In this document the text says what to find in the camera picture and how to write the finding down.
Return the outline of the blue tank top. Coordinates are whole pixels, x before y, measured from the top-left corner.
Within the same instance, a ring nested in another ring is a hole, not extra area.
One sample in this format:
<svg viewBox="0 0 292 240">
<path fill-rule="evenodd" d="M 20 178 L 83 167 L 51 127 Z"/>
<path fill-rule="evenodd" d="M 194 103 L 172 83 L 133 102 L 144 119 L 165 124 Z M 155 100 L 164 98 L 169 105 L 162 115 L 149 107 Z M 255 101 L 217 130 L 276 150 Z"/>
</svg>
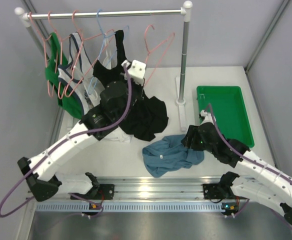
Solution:
<svg viewBox="0 0 292 240">
<path fill-rule="evenodd" d="M 184 137 L 183 134 L 165 136 L 142 149 L 144 166 L 152 177 L 160 178 L 168 172 L 190 169 L 203 162 L 204 152 L 184 147 Z"/>
</svg>

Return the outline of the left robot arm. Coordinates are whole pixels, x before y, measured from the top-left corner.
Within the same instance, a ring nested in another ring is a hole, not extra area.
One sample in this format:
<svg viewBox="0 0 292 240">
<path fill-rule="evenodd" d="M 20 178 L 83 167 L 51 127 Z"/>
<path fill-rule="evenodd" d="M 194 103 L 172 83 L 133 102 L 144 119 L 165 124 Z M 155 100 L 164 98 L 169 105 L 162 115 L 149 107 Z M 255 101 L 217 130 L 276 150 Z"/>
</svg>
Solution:
<svg viewBox="0 0 292 240">
<path fill-rule="evenodd" d="M 143 94 L 143 83 L 143 79 L 134 77 L 109 83 L 101 93 L 105 103 L 90 109 L 65 136 L 42 153 L 18 160 L 33 198 L 43 202 L 55 195 L 74 194 L 92 200 L 99 194 L 100 184 L 92 173 L 67 175 L 59 169 L 100 141 L 131 142 L 133 134 L 125 129 L 125 121 Z"/>
</svg>

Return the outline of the aluminium rail base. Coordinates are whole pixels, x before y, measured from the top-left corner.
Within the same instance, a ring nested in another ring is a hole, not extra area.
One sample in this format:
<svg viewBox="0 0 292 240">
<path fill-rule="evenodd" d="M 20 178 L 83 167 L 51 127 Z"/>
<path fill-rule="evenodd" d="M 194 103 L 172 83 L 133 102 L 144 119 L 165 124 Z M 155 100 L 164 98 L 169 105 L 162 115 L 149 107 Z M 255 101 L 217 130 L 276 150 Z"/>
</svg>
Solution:
<svg viewBox="0 0 292 240">
<path fill-rule="evenodd" d="M 56 174 L 49 180 L 28 176 L 29 191 L 38 202 L 68 195 L 84 200 L 217 200 L 213 178 L 97 178 L 93 175 Z"/>
</svg>

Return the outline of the green plastic tray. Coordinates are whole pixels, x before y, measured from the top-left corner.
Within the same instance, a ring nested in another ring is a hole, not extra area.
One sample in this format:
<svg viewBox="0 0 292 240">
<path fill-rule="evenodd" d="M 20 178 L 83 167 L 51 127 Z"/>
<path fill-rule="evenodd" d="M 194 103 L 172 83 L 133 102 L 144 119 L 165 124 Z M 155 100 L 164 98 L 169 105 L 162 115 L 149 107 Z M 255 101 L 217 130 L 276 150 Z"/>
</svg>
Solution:
<svg viewBox="0 0 292 240">
<path fill-rule="evenodd" d="M 249 148 L 255 146 L 239 86 L 198 86 L 196 93 L 199 110 L 211 104 L 218 128 L 226 138 L 236 139 Z"/>
</svg>

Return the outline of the white printed tank top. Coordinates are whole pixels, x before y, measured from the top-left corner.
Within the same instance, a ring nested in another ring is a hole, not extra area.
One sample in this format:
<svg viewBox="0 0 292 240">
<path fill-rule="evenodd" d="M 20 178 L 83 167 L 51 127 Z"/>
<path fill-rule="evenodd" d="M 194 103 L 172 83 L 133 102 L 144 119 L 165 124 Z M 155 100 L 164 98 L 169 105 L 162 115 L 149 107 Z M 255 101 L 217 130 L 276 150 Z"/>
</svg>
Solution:
<svg viewBox="0 0 292 240">
<path fill-rule="evenodd" d="M 124 32 L 115 32 L 117 66 L 108 69 L 100 61 L 92 64 L 78 32 L 69 37 L 69 59 L 59 64 L 58 83 L 63 88 L 63 107 L 88 130 L 97 140 L 109 139 L 130 142 L 131 136 L 123 130 L 123 121 L 132 105 L 122 63 L 126 61 L 123 45 Z"/>
</svg>

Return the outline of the pink hanger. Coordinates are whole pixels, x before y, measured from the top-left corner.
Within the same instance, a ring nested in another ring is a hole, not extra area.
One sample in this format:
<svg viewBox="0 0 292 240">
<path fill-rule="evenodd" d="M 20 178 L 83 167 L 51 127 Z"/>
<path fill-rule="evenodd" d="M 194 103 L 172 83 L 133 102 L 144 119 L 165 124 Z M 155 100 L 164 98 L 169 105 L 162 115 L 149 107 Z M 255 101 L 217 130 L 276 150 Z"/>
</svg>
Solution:
<svg viewBox="0 0 292 240">
<path fill-rule="evenodd" d="M 58 38 L 59 46 L 60 46 L 59 51 L 57 51 L 57 56 L 59 57 L 59 60 L 56 61 L 56 66 L 55 66 L 55 72 L 57 72 L 57 69 L 59 66 L 58 63 L 60 65 L 63 64 L 63 41 L 65 41 L 68 37 L 62 38 L 61 35 L 58 33 L 57 29 L 55 28 L 55 26 L 52 23 L 52 17 L 51 17 L 52 13 L 53 13 L 52 11 L 48 12 L 48 23 L 51 26 L 51 28 L 53 29 L 53 32 L 56 34 L 56 36 Z M 57 97 L 60 100 L 64 97 L 64 94 L 65 94 L 64 92 L 65 92 L 65 88 L 62 89 L 62 83 L 58 82 Z"/>
<path fill-rule="evenodd" d="M 29 19 L 30 19 L 30 22 L 31 24 L 35 27 L 36 29 L 36 32 L 37 34 L 40 36 L 41 38 L 41 41 L 43 43 L 43 55 L 44 55 L 44 61 L 45 61 L 45 69 L 48 67 L 48 60 L 49 60 L 49 57 L 47 56 L 47 48 L 46 48 L 46 42 L 51 38 L 51 35 L 48 37 L 48 38 L 45 38 L 41 33 L 40 33 L 40 29 L 36 26 L 35 24 L 35 20 L 33 19 L 33 16 L 32 16 L 32 12 L 30 11 L 29 12 Z M 48 92 L 48 96 L 50 98 L 53 98 L 54 96 L 54 88 L 55 86 L 52 85 L 52 88 L 51 88 L 51 83 L 50 83 L 50 80 L 47 78 L 47 76 L 45 75 L 46 77 L 46 80 L 47 80 L 47 92 Z"/>
<path fill-rule="evenodd" d="M 150 57 L 158 50 L 163 50 L 163 52 L 160 55 L 159 59 L 157 60 L 150 75 L 146 78 L 144 86 L 146 86 L 149 83 L 149 81 L 151 80 L 151 78 L 153 77 L 156 69 L 159 67 L 160 63 L 163 61 L 163 58 L 166 56 L 166 54 L 167 54 L 168 50 L 170 49 L 172 43 L 174 42 L 175 36 L 176 36 L 176 34 L 174 32 L 172 32 L 168 37 L 166 37 L 164 40 L 162 40 L 156 46 L 150 47 L 150 45 L 148 43 L 148 33 L 150 31 L 153 31 L 153 32 L 155 31 L 155 27 L 153 24 L 149 24 L 146 27 L 146 29 L 144 31 L 144 35 L 143 35 L 143 40 L 144 40 L 144 45 L 145 45 L 145 50 L 146 50 L 146 57 L 145 57 L 144 62 L 146 64 L 148 64 Z"/>
<path fill-rule="evenodd" d="M 75 10 L 72 13 L 72 23 L 74 24 L 76 30 L 77 30 L 77 34 L 78 37 L 80 39 L 80 45 L 79 45 L 79 50 L 76 54 L 76 59 L 75 62 L 72 64 L 72 73 L 71 73 L 71 80 L 73 81 L 75 79 L 74 77 L 74 72 L 78 71 L 80 72 L 80 79 L 78 81 L 78 85 L 80 85 L 81 83 L 83 83 L 83 86 L 85 88 L 85 92 L 87 93 L 87 96 L 91 98 L 91 95 L 88 94 L 88 88 L 89 88 L 89 83 L 91 78 L 93 77 L 93 70 L 94 70 L 94 65 L 96 64 L 97 61 L 97 57 L 93 62 L 90 62 L 90 59 L 88 58 L 87 54 L 86 54 L 86 50 L 84 48 L 84 42 L 85 41 L 89 41 L 92 40 L 94 38 L 97 38 L 99 36 L 102 36 L 101 33 L 88 37 L 88 38 L 84 38 L 84 32 L 82 29 L 78 28 L 78 26 L 76 25 L 75 22 L 75 17 L 77 16 L 77 13 L 79 11 Z"/>
</svg>

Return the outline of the black tank top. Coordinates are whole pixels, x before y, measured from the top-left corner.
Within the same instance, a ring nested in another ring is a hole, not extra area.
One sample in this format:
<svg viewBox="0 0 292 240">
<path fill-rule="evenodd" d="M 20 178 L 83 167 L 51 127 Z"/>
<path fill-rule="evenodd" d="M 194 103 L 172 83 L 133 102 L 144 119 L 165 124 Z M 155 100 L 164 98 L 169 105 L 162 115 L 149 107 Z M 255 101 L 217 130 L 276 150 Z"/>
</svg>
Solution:
<svg viewBox="0 0 292 240">
<path fill-rule="evenodd" d="M 126 84 L 124 79 L 124 68 L 121 66 L 124 60 L 127 60 L 124 48 L 124 31 L 115 32 L 115 42 L 117 48 L 117 65 L 112 69 L 104 67 L 100 61 L 97 61 L 93 67 L 93 76 L 96 77 L 106 88 L 113 83 Z M 155 134 L 161 133 L 168 125 L 169 117 L 164 101 L 153 96 L 149 98 L 145 93 L 142 101 L 132 101 L 132 106 L 125 119 L 119 124 L 119 127 L 128 135 L 150 142 L 155 138 Z"/>
</svg>

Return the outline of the white garment rack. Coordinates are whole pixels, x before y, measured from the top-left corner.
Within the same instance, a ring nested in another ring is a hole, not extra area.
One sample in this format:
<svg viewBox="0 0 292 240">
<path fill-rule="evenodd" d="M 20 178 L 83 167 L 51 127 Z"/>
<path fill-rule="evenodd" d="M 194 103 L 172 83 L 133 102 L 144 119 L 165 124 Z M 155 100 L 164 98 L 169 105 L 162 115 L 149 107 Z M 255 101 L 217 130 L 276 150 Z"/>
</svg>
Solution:
<svg viewBox="0 0 292 240">
<path fill-rule="evenodd" d="M 178 108 L 178 116 L 180 122 L 180 130 L 185 132 L 188 128 L 187 115 L 186 115 L 186 100 L 184 98 L 185 92 L 185 79 L 186 79 L 186 65 L 187 65 L 187 50 L 189 39 L 189 27 L 191 21 L 191 11 L 193 3 L 189 0 L 183 3 L 180 9 L 165 9 L 165 10 L 128 10 L 128 11 L 106 11 L 106 12 L 82 12 L 82 13 L 53 13 L 50 14 L 52 19 L 70 19 L 74 18 L 103 18 L 103 17 L 139 17 L 139 16 L 156 16 L 156 15 L 181 15 L 183 16 L 183 34 L 182 34 L 182 50 L 181 50 L 181 64 L 180 64 L 180 76 L 175 78 L 176 84 L 176 105 Z M 44 59 L 47 59 L 45 48 L 42 44 L 43 40 L 39 40 L 34 32 L 31 24 L 31 13 L 26 13 L 22 7 L 16 7 L 14 9 L 15 15 L 20 19 L 29 35 L 33 39 L 37 48 L 43 55 Z M 48 14 L 34 14 L 34 20 L 48 20 Z"/>
</svg>

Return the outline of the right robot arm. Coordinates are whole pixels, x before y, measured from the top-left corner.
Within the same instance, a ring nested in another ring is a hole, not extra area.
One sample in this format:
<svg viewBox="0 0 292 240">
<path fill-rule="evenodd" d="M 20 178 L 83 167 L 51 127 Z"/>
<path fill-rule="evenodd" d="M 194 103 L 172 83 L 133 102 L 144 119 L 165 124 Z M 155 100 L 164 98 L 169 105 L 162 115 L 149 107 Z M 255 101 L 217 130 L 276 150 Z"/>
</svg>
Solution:
<svg viewBox="0 0 292 240">
<path fill-rule="evenodd" d="M 219 185 L 224 198 L 252 199 L 284 217 L 292 225 L 292 177 L 268 164 L 237 139 L 224 138 L 211 122 L 190 125 L 181 143 L 194 151 L 207 151 L 232 167 L 232 180 Z"/>
</svg>

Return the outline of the green tank top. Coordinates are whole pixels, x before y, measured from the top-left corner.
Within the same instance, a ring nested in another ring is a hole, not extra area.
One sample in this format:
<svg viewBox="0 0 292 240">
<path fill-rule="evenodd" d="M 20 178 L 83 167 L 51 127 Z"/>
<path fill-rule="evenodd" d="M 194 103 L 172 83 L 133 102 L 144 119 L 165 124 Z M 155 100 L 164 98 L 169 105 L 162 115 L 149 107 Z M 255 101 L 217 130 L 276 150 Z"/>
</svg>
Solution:
<svg viewBox="0 0 292 240">
<path fill-rule="evenodd" d="M 81 73 L 74 71 L 74 80 L 72 78 L 72 65 L 76 61 L 76 55 L 79 51 L 80 39 L 77 32 L 69 35 L 69 57 L 63 53 L 62 64 L 58 63 L 57 72 L 56 63 L 59 60 L 57 52 L 60 50 L 60 44 L 57 35 L 53 32 L 50 38 L 51 54 L 48 60 L 48 67 L 45 68 L 45 76 L 49 79 L 51 87 L 54 85 L 54 93 L 57 97 L 58 106 L 68 112 L 73 118 L 80 120 L 89 110 L 99 104 L 99 98 L 95 99 L 92 94 L 90 97 L 87 95 L 84 84 L 78 84 Z M 59 99 L 57 96 L 58 84 L 61 82 L 64 88 L 64 96 Z"/>
</svg>

